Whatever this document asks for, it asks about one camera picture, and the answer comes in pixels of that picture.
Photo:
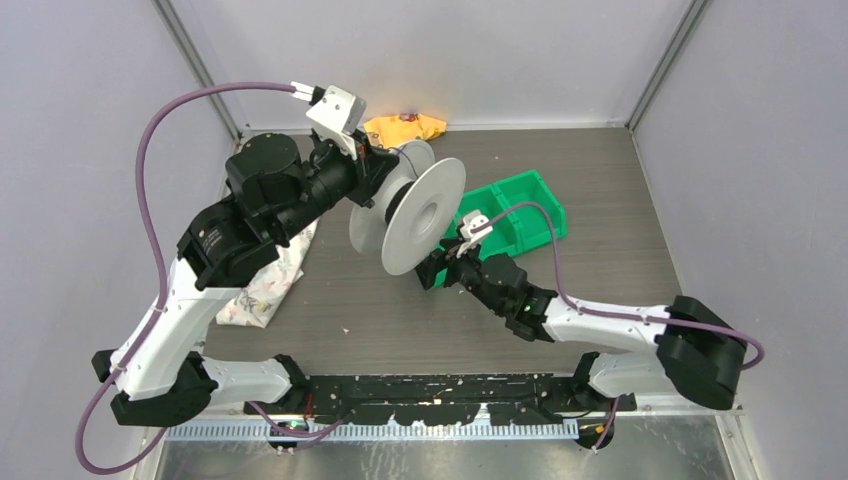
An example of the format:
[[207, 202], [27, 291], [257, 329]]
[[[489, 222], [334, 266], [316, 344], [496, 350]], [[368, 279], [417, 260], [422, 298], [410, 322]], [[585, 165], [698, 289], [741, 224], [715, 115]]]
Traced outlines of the clear plastic cable spool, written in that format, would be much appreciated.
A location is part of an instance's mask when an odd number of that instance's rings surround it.
[[390, 275], [412, 271], [437, 246], [454, 219], [466, 186], [457, 158], [436, 160], [429, 143], [412, 140], [393, 151], [399, 165], [371, 208], [355, 206], [349, 238], [362, 255], [377, 255]]

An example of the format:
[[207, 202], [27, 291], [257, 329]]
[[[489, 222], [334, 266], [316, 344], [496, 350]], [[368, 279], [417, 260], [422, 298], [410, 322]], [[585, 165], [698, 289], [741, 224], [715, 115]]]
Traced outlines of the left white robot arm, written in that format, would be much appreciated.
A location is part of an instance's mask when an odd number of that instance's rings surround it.
[[117, 393], [110, 403], [122, 426], [173, 427], [211, 406], [244, 403], [298, 412], [310, 385], [297, 363], [278, 354], [261, 362], [219, 361], [195, 343], [214, 316], [277, 260], [306, 227], [349, 199], [371, 207], [399, 163], [356, 131], [351, 153], [315, 139], [307, 158], [295, 140], [266, 133], [246, 141], [225, 164], [229, 194], [200, 211], [177, 244], [165, 300], [129, 343], [92, 359], [98, 378]]

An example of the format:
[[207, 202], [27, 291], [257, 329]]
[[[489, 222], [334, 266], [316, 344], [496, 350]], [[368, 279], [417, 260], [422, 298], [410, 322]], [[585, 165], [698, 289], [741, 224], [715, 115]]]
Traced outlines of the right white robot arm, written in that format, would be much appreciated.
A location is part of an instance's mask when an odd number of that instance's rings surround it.
[[736, 400], [748, 340], [701, 301], [632, 307], [580, 299], [531, 283], [506, 254], [486, 259], [433, 251], [415, 269], [424, 289], [460, 285], [526, 341], [582, 342], [606, 352], [581, 356], [571, 397], [584, 410], [630, 394], [677, 393], [713, 410]]

